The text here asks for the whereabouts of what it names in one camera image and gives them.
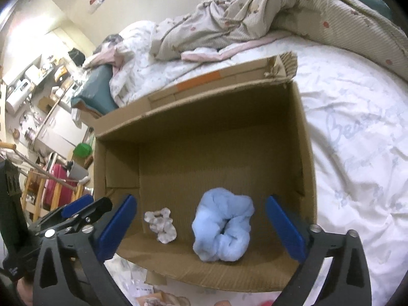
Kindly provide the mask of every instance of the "white appliance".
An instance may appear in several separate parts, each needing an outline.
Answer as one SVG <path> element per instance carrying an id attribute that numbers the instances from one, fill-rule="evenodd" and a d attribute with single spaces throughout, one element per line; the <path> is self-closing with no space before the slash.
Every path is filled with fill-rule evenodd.
<path id="1" fill-rule="evenodd" d="M 28 97 L 31 91 L 31 83 L 28 79 L 23 81 L 18 81 L 15 90 L 10 94 L 6 100 L 6 111 L 15 115 L 17 110 L 20 108 L 23 101 Z"/>
<path id="2" fill-rule="evenodd" d="M 24 76 L 37 85 L 38 80 L 40 79 L 40 70 L 35 65 L 32 65 L 26 70 Z"/>
<path id="3" fill-rule="evenodd" d="M 67 158 L 75 146 L 82 142 L 87 129 L 85 124 L 76 124 L 70 113 L 56 106 L 35 140 L 34 149 L 57 152 Z"/>

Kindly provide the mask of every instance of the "wooden stick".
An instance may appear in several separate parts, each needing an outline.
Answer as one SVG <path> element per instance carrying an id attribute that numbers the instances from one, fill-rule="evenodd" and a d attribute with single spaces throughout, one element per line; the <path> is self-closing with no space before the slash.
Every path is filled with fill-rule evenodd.
<path id="1" fill-rule="evenodd" d="M 75 201 L 75 196 L 76 196 L 76 191 L 72 191 L 72 195 L 71 195 L 71 202 Z"/>
<path id="2" fill-rule="evenodd" d="M 33 222 L 37 221 L 38 218 L 40 217 L 42 193 L 44 191 L 45 181 L 46 181 L 45 178 L 42 178 L 40 180 L 40 187 L 38 188 L 37 198 L 35 199 L 35 210 L 34 210 Z"/>
<path id="3" fill-rule="evenodd" d="M 52 197 L 50 211 L 53 211 L 54 209 L 58 207 L 58 204 L 60 203 L 61 189 L 62 189 L 62 185 L 59 183 L 56 183 L 55 189 L 54 189 L 54 196 Z"/>
<path id="4" fill-rule="evenodd" d="M 8 149 L 8 150 L 16 150 L 17 145 L 16 144 L 11 144 L 11 143 L 0 142 L 0 148 L 5 148 L 5 149 Z"/>
<path id="5" fill-rule="evenodd" d="M 34 174 L 34 175 L 38 175 L 38 177 L 40 177 L 40 178 L 46 178 L 46 179 L 49 179 L 49 180 L 51 179 L 51 178 L 49 178 L 47 175 L 42 174 L 41 171 L 38 171 L 38 172 L 37 172 L 37 171 L 34 171 L 33 174 Z M 68 183 L 68 182 L 74 182 L 74 183 L 77 183 L 77 182 L 78 182 L 78 180 L 70 180 L 70 179 L 62 180 L 62 181 L 67 182 L 67 183 Z"/>
<path id="6" fill-rule="evenodd" d="M 84 186 L 82 184 L 79 184 L 77 186 L 77 192 L 75 194 L 75 200 L 78 200 L 82 196 L 83 192 L 84 192 Z"/>
<path id="7" fill-rule="evenodd" d="M 31 178 L 33 178 L 33 171 L 30 170 L 28 172 L 28 177 L 26 180 L 26 184 L 24 185 L 24 191 L 21 194 L 21 207 L 23 209 L 23 212 L 25 211 L 26 205 L 27 205 L 27 193 L 28 193 L 28 187 L 30 186 Z"/>
<path id="8" fill-rule="evenodd" d="M 28 157 L 24 156 L 21 154 L 19 151 L 15 150 L 14 151 L 23 161 L 27 162 L 29 165 L 31 165 L 34 169 L 40 170 L 40 172 L 44 175 L 46 175 L 49 179 L 56 181 L 57 183 L 62 184 L 64 187 L 69 188 L 72 191 L 75 191 L 75 187 L 72 185 L 67 184 L 64 180 L 61 180 L 60 178 L 56 178 L 54 175 L 50 174 L 48 171 L 42 170 L 37 164 L 32 162 Z"/>

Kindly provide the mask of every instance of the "blue gripper pad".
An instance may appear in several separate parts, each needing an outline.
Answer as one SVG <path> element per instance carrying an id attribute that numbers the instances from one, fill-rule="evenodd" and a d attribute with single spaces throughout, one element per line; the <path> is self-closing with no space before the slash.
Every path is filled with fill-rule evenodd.
<path id="1" fill-rule="evenodd" d="M 64 219 L 70 218 L 72 215 L 76 214 L 91 203 L 93 203 L 93 197 L 91 195 L 84 195 L 78 200 L 75 200 L 74 202 L 66 205 L 61 212 L 61 216 Z"/>
<path id="2" fill-rule="evenodd" d="M 136 216 L 136 209 L 136 199 L 132 195 L 128 195 L 106 225 L 99 239 L 94 242 L 95 255 L 99 261 L 109 260 L 114 256 Z"/>
<path id="3" fill-rule="evenodd" d="M 266 200 L 266 214 L 290 257 L 300 263 L 305 261 L 305 240 L 273 196 Z"/>

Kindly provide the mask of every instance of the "white crumpled paper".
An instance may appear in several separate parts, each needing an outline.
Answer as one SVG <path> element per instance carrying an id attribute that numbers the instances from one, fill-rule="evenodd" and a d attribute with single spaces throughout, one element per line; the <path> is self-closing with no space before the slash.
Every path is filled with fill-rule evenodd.
<path id="1" fill-rule="evenodd" d="M 170 209 L 163 208 L 155 212 L 145 212 L 144 220 L 150 224 L 150 230 L 157 234 L 157 240 L 163 244 L 170 243 L 177 237 Z"/>

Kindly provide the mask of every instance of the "black bag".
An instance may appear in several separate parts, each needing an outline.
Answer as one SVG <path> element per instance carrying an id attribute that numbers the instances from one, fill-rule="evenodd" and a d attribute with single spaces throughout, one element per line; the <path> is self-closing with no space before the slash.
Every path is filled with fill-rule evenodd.
<path id="1" fill-rule="evenodd" d="M 78 49 L 73 48 L 68 52 L 69 57 L 71 58 L 72 61 L 74 61 L 75 65 L 77 67 L 82 66 L 85 62 L 85 55 Z"/>

